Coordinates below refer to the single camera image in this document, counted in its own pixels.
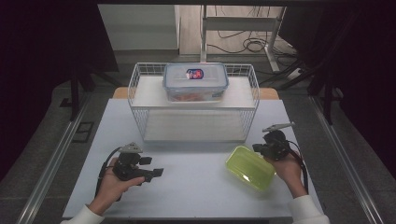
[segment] person's left hand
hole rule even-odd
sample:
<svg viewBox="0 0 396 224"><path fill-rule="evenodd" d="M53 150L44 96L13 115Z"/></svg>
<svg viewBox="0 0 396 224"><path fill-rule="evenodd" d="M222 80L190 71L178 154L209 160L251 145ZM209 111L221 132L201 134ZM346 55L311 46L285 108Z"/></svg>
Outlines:
<svg viewBox="0 0 396 224"><path fill-rule="evenodd" d="M96 215L101 216L129 187L139 185L145 181L145 177L138 177L128 181L119 180L113 173L113 166L116 161L117 158L111 160L98 194L88 206Z"/></svg>

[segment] white desk leg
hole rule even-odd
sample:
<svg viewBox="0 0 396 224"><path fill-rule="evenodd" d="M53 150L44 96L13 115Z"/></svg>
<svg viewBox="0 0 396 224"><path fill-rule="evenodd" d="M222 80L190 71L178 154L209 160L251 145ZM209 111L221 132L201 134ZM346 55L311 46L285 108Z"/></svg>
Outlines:
<svg viewBox="0 0 396 224"><path fill-rule="evenodd" d="M269 39L268 44L265 45L265 48L264 48L273 72L279 72L279 67L277 66L276 58L274 57L274 53L273 53L273 49L274 49L274 44L275 44L277 33L279 32L280 23L282 22L284 14L285 14L285 7L282 7L282 9L280 10L279 14L276 17L274 29L271 33L271 38Z"/></svg>
<svg viewBox="0 0 396 224"><path fill-rule="evenodd" d="M201 63L206 63L206 23L207 23L207 16L206 16L206 5L204 7L204 14L202 16L202 40L201 40Z"/></svg>

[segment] white wall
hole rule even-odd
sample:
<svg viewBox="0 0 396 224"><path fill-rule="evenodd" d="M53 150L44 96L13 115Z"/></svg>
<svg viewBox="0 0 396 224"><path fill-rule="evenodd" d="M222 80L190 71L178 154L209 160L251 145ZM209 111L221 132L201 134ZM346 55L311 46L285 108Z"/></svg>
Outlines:
<svg viewBox="0 0 396 224"><path fill-rule="evenodd" d="M114 50L178 49L178 6L99 5Z"/></svg>

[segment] white table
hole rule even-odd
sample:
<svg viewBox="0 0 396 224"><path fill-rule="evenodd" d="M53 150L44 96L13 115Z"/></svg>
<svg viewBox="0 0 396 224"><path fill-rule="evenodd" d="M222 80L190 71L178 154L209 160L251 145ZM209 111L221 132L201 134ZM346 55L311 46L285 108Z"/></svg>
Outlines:
<svg viewBox="0 0 396 224"><path fill-rule="evenodd" d="M262 128L289 122L283 102L261 100L245 146L263 143ZM297 142L292 128L282 130ZM197 219L290 217L292 197L275 176L264 192L243 183L225 166L238 143L144 143L127 100L110 99L75 189L64 211L73 217L93 199L102 163L116 147L136 142L142 156L152 157L144 169L164 168L163 176L132 187L105 212L123 219ZM319 210L318 196L309 178L310 194Z"/></svg>

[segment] white sleeve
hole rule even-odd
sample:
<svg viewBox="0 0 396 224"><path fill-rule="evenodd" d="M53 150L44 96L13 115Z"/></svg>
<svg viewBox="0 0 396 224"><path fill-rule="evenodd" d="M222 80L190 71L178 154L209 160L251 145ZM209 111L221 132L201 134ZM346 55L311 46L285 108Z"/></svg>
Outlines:
<svg viewBox="0 0 396 224"><path fill-rule="evenodd" d="M61 224L99 224L105 219L93 213L87 205L84 205L79 213L70 220L61 222Z"/></svg>
<svg viewBox="0 0 396 224"><path fill-rule="evenodd" d="M319 212L310 195L293 199L289 209L293 224L330 224L329 218Z"/></svg>

